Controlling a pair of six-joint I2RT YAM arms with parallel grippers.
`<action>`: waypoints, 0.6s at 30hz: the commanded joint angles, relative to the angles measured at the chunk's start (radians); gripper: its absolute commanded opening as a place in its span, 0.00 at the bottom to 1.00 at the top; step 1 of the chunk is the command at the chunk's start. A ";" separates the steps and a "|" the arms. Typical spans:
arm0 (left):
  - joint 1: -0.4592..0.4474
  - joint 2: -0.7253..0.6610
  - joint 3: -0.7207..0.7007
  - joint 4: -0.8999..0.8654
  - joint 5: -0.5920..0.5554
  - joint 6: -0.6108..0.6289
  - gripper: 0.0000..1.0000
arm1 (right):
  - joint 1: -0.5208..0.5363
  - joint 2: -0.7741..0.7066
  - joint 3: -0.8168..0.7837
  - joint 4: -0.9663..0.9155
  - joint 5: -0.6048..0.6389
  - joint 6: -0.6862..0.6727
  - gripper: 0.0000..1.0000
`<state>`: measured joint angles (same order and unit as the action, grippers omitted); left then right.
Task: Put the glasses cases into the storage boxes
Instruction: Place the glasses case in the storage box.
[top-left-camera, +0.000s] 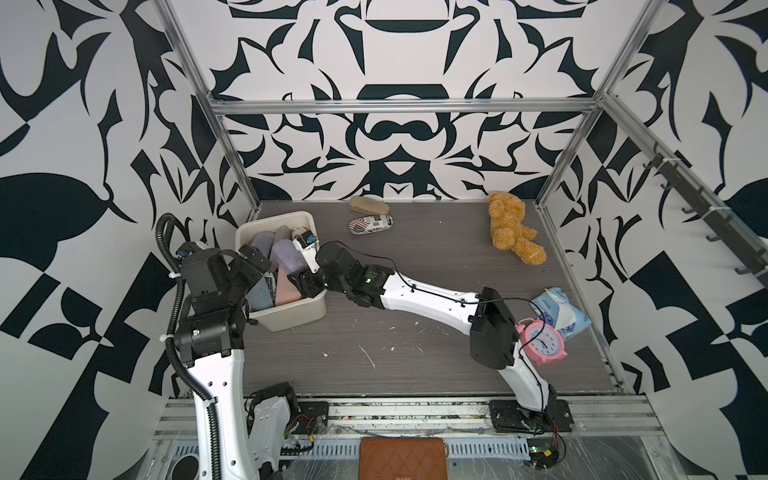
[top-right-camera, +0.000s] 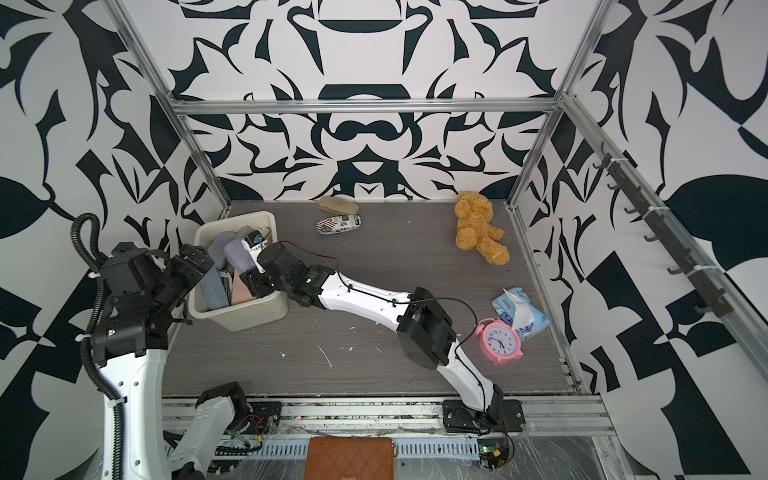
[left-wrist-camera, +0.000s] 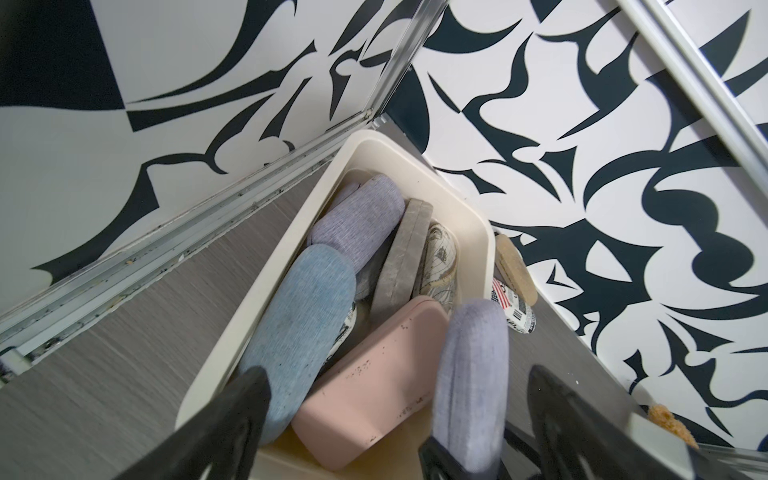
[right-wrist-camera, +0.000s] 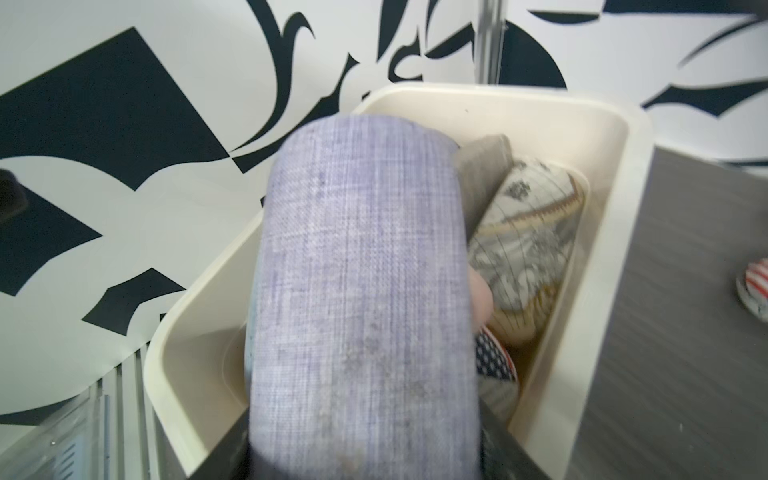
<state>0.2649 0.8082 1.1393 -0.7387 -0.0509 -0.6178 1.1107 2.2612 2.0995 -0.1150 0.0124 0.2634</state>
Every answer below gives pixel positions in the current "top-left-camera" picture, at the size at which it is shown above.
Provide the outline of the purple case horizontal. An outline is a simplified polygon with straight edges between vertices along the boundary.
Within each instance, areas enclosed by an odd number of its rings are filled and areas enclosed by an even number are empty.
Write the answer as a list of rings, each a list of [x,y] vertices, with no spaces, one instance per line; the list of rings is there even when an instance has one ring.
[[[258,251],[263,257],[271,259],[274,243],[275,233],[273,231],[261,231],[253,237],[250,246]]]

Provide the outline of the grey fabric case horizontal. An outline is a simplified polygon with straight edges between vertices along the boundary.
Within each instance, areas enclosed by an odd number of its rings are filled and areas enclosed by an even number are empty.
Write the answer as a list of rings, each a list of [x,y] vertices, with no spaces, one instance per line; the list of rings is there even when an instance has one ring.
[[[291,241],[292,239],[293,239],[292,229],[286,225],[282,225],[274,231],[274,237],[273,237],[274,243],[277,243],[282,240]]]

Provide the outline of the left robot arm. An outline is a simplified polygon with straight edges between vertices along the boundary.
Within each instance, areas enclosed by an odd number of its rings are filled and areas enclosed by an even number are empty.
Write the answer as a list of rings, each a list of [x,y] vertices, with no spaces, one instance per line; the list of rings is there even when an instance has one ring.
[[[183,244],[179,278],[189,292],[171,341],[195,396],[202,479],[280,479],[280,454],[298,405],[276,384],[248,397],[243,389],[247,293],[277,267],[259,251]]]

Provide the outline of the purple case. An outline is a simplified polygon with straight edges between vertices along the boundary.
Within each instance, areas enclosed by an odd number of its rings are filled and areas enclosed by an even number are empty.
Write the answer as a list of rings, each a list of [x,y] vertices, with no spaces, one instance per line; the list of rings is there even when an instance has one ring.
[[[284,269],[287,276],[309,270],[292,240],[282,240],[274,243],[271,260],[278,264],[279,269]]]

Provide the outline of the pink case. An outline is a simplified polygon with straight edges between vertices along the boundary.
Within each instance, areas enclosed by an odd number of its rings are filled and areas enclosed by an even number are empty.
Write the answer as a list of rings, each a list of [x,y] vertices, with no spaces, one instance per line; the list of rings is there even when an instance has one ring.
[[[275,287],[275,306],[282,306],[302,299],[297,287],[289,280],[284,269],[279,269]]]

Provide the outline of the light blue case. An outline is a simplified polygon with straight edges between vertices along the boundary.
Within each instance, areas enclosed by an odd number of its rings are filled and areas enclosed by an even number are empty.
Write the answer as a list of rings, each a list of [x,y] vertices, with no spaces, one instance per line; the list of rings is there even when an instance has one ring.
[[[246,300],[251,311],[262,311],[274,307],[273,277],[262,277],[247,293]]]

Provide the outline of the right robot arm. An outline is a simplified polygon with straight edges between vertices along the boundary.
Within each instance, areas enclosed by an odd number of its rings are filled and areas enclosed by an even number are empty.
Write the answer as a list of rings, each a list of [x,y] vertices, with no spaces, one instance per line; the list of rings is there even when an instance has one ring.
[[[362,308],[411,313],[451,327],[469,337],[471,358],[501,375],[521,410],[551,413],[556,391],[537,372],[533,353],[546,323],[516,320],[496,290],[459,292],[426,284],[403,275],[395,264],[364,265],[336,241],[320,247],[295,241],[290,250],[300,261],[287,276],[302,295],[333,291]]]

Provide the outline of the newspaper print case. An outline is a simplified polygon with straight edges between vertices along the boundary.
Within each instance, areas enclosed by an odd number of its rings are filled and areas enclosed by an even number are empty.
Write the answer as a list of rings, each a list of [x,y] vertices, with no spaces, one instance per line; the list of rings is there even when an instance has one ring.
[[[348,229],[353,235],[361,236],[379,233],[393,226],[393,218],[390,215],[370,215],[351,220]]]

